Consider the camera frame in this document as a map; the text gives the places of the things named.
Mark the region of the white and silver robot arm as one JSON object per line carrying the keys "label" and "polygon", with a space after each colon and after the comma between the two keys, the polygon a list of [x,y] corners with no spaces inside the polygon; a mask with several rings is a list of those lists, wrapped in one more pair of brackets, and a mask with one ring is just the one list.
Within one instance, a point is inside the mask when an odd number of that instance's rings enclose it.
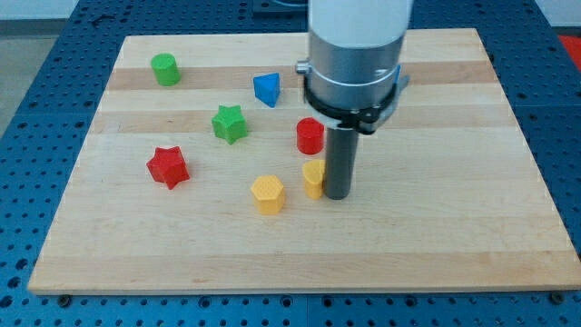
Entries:
{"label": "white and silver robot arm", "polygon": [[297,63],[304,97],[330,128],[374,134],[408,78],[399,55],[412,0],[310,0],[308,57]]}

